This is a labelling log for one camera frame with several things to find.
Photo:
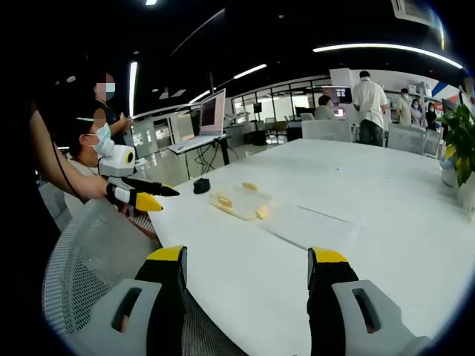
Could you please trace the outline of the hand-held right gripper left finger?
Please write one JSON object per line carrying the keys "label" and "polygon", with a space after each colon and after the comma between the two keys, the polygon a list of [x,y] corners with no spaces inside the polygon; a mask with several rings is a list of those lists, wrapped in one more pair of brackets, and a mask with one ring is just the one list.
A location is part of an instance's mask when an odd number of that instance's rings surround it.
{"label": "hand-held right gripper left finger", "polygon": [[187,248],[160,248],[134,279],[101,297],[76,335],[76,355],[181,355]]}

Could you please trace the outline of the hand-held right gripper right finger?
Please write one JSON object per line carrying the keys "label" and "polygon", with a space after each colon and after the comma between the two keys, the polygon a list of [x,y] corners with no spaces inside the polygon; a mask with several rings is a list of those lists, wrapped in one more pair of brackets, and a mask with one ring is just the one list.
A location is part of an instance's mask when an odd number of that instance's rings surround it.
{"label": "hand-held right gripper right finger", "polygon": [[431,342],[402,322],[402,310],[337,251],[308,249],[307,314],[312,355],[419,355]]}

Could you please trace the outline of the person's left hand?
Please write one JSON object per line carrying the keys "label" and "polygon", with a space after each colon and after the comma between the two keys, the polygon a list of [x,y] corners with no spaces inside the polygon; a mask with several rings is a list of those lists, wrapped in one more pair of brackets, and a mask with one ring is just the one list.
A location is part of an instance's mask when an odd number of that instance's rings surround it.
{"label": "person's left hand", "polygon": [[99,199],[107,195],[108,181],[101,176],[83,177],[80,183],[81,197],[88,201]]}

